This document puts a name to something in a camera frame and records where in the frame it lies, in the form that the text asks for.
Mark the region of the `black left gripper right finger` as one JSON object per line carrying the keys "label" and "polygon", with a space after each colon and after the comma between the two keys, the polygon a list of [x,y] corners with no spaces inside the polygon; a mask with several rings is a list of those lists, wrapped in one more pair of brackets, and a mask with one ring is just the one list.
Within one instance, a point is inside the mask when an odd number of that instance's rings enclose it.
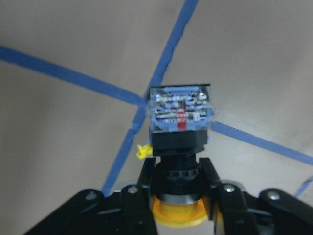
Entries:
{"label": "black left gripper right finger", "polygon": [[199,165],[203,183],[210,188],[217,187],[221,180],[211,160],[209,158],[199,158]]}

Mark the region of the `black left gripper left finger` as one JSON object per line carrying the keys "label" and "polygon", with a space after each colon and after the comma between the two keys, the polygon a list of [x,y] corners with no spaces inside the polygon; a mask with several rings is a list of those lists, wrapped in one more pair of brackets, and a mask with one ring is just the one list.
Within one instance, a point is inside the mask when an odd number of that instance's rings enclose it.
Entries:
{"label": "black left gripper left finger", "polygon": [[152,184],[153,171],[155,168],[155,158],[146,158],[144,160],[137,185],[141,188],[149,189]]}

